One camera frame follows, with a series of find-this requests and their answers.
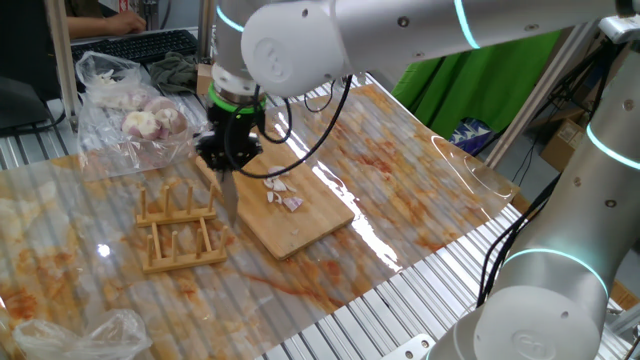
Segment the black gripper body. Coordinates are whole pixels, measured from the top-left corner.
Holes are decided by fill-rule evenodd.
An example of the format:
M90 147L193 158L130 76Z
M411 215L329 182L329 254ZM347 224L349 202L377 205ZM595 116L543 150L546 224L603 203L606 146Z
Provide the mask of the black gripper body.
M264 123L263 110L242 108L235 112L212 105L207 110L207 118L211 124L207 143L216 151L224 151L225 146L231 151L249 151L260 147L258 136L252 134L252 129Z

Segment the person bare hand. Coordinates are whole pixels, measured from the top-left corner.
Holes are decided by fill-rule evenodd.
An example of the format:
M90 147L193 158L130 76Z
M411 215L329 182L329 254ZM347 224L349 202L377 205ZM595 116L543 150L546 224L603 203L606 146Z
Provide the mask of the person bare hand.
M132 11L118 13L105 19L108 35L122 36L146 30L146 21Z

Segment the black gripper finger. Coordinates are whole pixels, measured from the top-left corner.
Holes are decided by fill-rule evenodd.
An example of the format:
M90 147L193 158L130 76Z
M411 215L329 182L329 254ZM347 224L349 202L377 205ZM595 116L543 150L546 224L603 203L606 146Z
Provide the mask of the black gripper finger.
M257 138L247 138L243 141L229 140L227 145L228 162L233 171L240 171L263 152L262 145Z
M195 150L207 167L215 172L225 171L225 154L214 134L197 134Z

